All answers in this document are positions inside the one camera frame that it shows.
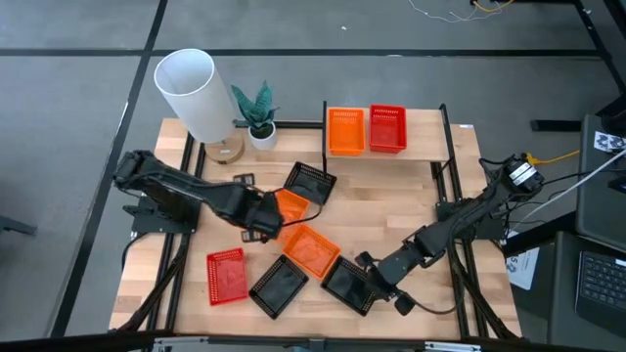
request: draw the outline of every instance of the table leg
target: table leg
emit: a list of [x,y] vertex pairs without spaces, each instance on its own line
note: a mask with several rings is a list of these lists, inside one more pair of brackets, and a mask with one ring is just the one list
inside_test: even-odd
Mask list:
[[26,225],[20,221],[13,220],[6,216],[0,216],[0,231],[17,231],[26,235],[32,235],[37,227]]
[[524,231],[517,236],[507,240],[502,251],[505,257],[525,252],[540,245],[553,242],[557,231],[568,231],[575,233],[576,212],[572,211],[561,217],[551,220],[543,225]]

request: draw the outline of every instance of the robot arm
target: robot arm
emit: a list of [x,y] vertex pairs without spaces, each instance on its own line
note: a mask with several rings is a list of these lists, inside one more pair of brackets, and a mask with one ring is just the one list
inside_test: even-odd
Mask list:
[[167,166],[151,152],[126,153],[113,174],[123,191],[140,191],[176,217],[183,197],[197,199],[230,224],[274,239],[283,227],[276,197],[239,182],[210,183]]
[[368,252],[357,256],[357,263],[366,270],[368,287],[385,301],[398,297],[395,306],[402,315],[408,314],[415,303],[397,284],[413,269],[432,265],[445,254],[446,248],[460,233],[478,224],[506,202],[527,201],[542,189],[544,178],[523,160],[510,157],[501,163],[497,171],[487,170],[484,161],[481,164],[491,183],[480,196],[466,200],[446,220],[418,229],[402,242],[400,248],[382,260],[374,259]]

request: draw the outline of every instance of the green plant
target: green plant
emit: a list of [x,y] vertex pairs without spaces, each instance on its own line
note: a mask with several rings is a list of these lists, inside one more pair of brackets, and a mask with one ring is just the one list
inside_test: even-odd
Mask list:
[[269,137],[274,132],[272,121],[276,109],[272,109],[272,88],[267,85],[267,81],[263,81],[261,89],[256,93],[254,103],[246,97],[239,87],[231,85],[231,89],[237,99],[239,111],[250,127],[252,136],[258,139]]

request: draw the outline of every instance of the wooden table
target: wooden table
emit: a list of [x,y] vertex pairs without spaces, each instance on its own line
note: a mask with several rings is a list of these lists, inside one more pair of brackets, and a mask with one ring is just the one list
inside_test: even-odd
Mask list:
[[[337,176],[337,183],[322,215],[309,225],[338,244],[340,255],[353,260],[363,250],[369,250],[375,257],[385,257],[400,247],[400,241],[417,228],[434,222],[438,194],[428,161],[445,161],[447,157],[440,158],[447,155],[447,148],[443,129],[433,131],[428,138],[436,144],[432,149],[435,152],[421,157],[422,162],[402,158],[329,157],[328,171]],[[452,125],[452,135],[464,196],[476,196],[485,187],[485,178],[477,163],[479,150],[474,130],[471,126]],[[186,136],[187,131],[177,119],[165,119],[156,142],[156,156],[178,167]],[[240,160],[230,165],[207,161],[203,178],[231,180],[233,175],[252,172],[257,187],[264,190],[279,188],[297,160],[322,167],[321,138],[319,129],[279,129],[278,145],[271,152],[255,150],[246,138],[246,152]],[[194,172],[198,149],[195,144],[190,173]],[[452,188],[447,181],[450,197]],[[112,312],[111,328],[125,323],[153,288],[162,245],[163,235],[151,235],[130,249]],[[240,229],[218,219],[203,206],[199,228],[192,236],[176,332],[397,339],[460,337],[454,313],[435,316],[416,307],[411,314],[402,317],[392,303],[377,301],[369,315],[363,318],[323,291],[320,282],[312,277],[276,321],[267,317],[250,299],[211,307],[208,304],[206,255],[234,247],[242,247],[246,254],[249,286],[281,255],[281,247],[276,242],[242,243]],[[473,249],[484,296],[508,328],[520,334],[502,254],[488,241],[475,241]],[[427,270],[414,270],[400,287],[434,309],[450,308],[454,302],[446,258]],[[466,297],[470,330],[476,334],[472,323],[473,308],[467,294]],[[169,292],[166,292],[161,302],[166,305],[168,300]],[[166,308],[161,307],[159,312],[157,327],[163,328]]]

